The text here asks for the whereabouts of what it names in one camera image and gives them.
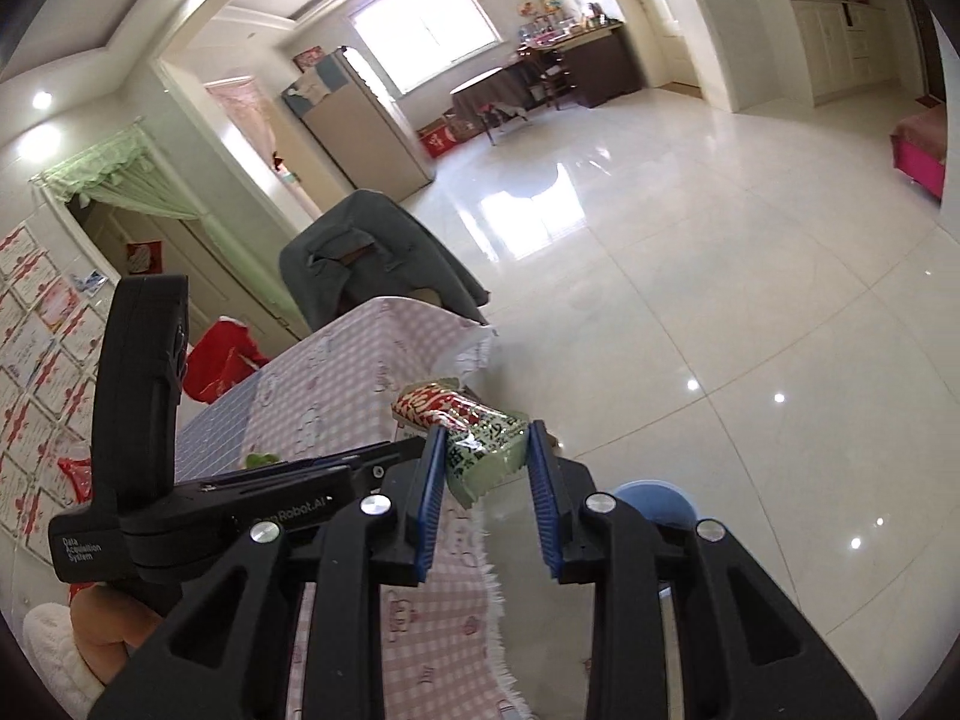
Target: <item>pink checkered tablecloth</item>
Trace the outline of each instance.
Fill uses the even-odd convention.
[[[486,367],[493,330],[407,298],[376,298],[284,352],[178,437],[179,479],[237,467],[251,452],[283,461],[393,440],[405,386]],[[419,587],[381,591],[388,720],[520,720],[499,643],[502,613],[480,514],[443,500],[434,565]],[[299,718],[313,586],[294,646],[287,717]]]

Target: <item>pink furniture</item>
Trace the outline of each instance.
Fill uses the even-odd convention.
[[[904,119],[890,139],[894,167],[942,199],[947,177],[947,106]]]

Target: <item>pink curtain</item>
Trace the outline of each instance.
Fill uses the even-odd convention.
[[[237,129],[250,141],[267,165],[274,166],[274,151],[277,139],[267,118],[266,100],[250,79],[237,83],[208,86],[206,90],[224,109],[227,117],[236,124]]]

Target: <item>blue trash can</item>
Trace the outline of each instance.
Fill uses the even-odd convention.
[[[613,490],[613,496],[658,525],[692,530],[700,519],[683,490],[669,482],[645,479],[628,482]]]

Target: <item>window frame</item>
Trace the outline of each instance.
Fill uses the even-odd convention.
[[[483,6],[480,4],[480,2],[477,0],[470,0],[473,3],[473,7],[476,8],[477,13],[479,13],[480,16],[483,18],[483,20],[487,23],[487,27],[490,29],[491,34],[493,34],[493,40],[491,40],[491,42],[489,42],[488,44],[473,50],[472,52],[466,53],[465,55],[454,60],[453,62],[446,65],[442,69],[436,71],[433,74],[430,74],[430,76],[426,76],[425,79],[418,81],[414,86],[410,87],[409,89],[404,90],[397,85],[397,81],[394,81],[394,78],[390,75],[387,69],[383,66],[383,63],[380,61],[380,57],[378,57],[376,55],[376,52],[367,44],[367,41],[364,40],[363,38],[363,34],[360,32],[360,30],[357,28],[357,25],[356,25],[356,21],[355,21],[356,17],[360,13],[363,13],[363,11],[367,10],[367,8],[377,4],[379,1],[382,1],[382,0],[370,0],[369,2],[365,2],[361,7],[357,7],[357,8],[354,8],[353,10],[350,10],[349,13],[347,13],[347,20],[349,21],[353,31],[356,32],[356,34],[360,36],[360,39],[364,41],[364,46],[366,47],[370,55],[373,57],[373,59],[376,60],[376,66],[378,66],[381,69],[381,71],[383,71],[383,74],[385,74],[385,76],[387,77],[387,80],[390,82],[390,86],[392,86],[392,88],[397,90],[398,100],[402,100],[402,98],[405,98],[406,95],[410,95],[414,91],[418,90],[419,87],[424,86],[424,84],[429,83],[434,79],[438,79],[438,77],[442,76],[447,71],[453,70],[453,68],[459,65],[462,65],[464,62],[469,62],[469,60],[474,59],[474,57],[477,57],[482,53],[486,53],[489,50],[496,49],[497,47],[500,47],[505,44],[503,36],[500,34],[500,30],[496,28],[496,25],[493,23],[490,16],[487,14],[487,11],[483,9]]]

